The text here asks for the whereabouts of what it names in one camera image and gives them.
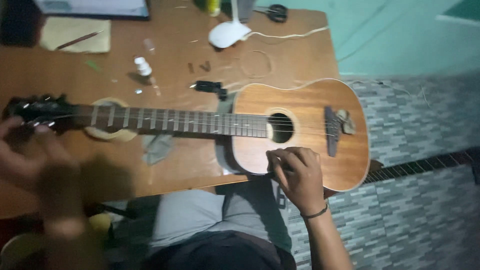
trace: person's right hand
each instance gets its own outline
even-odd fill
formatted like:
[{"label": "person's right hand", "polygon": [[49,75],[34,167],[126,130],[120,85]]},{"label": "person's right hand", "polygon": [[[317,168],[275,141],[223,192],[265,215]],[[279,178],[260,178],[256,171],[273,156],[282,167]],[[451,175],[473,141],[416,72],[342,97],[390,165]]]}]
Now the person's right hand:
[{"label": "person's right hand", "polygon": [[277,149],[269,155],[280,187],[300,213],[310,216],[322,211],[325,200],[320,155],[303,147]]},{"label": "person's right hand", "polygon": [[12,117],[0,124],[0,180],[37,192],[39,181],[45,173],[65,174],[78,171],[77,162],[47,126],[40,125],[35,128],[34,137],[41,149],[35,157],[28,158],[14,152],[4,138],[22,123],[21,117]]}]

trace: pencil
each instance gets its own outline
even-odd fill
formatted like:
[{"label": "pencil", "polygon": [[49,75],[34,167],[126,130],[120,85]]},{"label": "pencil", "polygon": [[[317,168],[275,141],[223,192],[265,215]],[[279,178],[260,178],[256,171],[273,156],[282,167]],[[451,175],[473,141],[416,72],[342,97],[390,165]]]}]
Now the pencil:
[{"label": "pencil", "polygon": [[65,43],[65,44],[63,44],[63,45],[58,46],[55,50],[63,49],[63,48],[68,47],[68,46],[70,46],[70,45],[76,44],[76,43],[78,43],[78,42],[80,42],[80,41],[84,41],[84,40],[89,39],[89,38],[91,38],[91,37],[95,37],[96,35],[98,35],[98,34],[100,34],[100,33],[102,33],[102,32],[103,32],[103,30],[102,30],[102,31],[98,31],[98,32],[93,32],[93,33],[88,34],[88,35],[85,35],[85,36],[83,36],[83,37],[79,37],[79,38],[77,38],[77,39],[75,39],[75,40],[72,40],[72,41],[67,42],[67,43]]}]

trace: black clamp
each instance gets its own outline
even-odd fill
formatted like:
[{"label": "black clamp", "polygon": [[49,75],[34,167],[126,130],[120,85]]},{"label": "black clamp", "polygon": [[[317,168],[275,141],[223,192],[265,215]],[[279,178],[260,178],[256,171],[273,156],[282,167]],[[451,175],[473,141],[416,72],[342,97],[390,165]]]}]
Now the black clamp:
[{"label": "black clamp", "polygon": [[209,81],[197,81],[195,83],[195,90],[207,93],[216,93],[218,99],[221,101],[227,100],[227,90],[222,88],[222,83],[215,83]]}]

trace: fretboard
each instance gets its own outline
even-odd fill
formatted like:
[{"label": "fretboard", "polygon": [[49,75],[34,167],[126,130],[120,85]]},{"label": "fretboard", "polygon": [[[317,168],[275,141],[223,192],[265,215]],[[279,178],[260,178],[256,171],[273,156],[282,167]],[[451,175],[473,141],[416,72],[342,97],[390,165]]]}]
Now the fretboard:
[{"label": "fretboard", "polygon": [[391,178],[433,171],[436,169],[451,168],[460,164],[469,164],[472,161],[473,158],[468,151],[439,155],[424,160],[403,163],[392,167],[382,168],[378,171],[369,172],[363,183],[368,184]]},{"label": "fretboard", "polygon": [[267,117],[250,114],[81,105],[76,123],[147,134],[169,131],[267,138]]}]

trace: tape roll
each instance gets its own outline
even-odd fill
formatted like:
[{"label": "tape roll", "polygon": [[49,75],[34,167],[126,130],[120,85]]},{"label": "tape roll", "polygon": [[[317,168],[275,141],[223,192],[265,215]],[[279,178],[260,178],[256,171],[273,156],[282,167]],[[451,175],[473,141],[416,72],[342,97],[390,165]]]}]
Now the tape roll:
[{"label": "tape roll", "polygon": [[[92,105],[97,105],[97,106],[102,106],[102,105],[105,106],[105,105],[113,105],[113,104],[119,105],[121,107],[128,107],[128,104],[126,102],[118,98],[102,98],[92,103]],[[128,142],[138,135],[136,132],[129,129],[120,129],[116,132],[109,133],[91,126],[86,127],[85,131],[94,138],[106,140],[106,141],[113,140],[113,141],[120,141],[120,142]]]}]

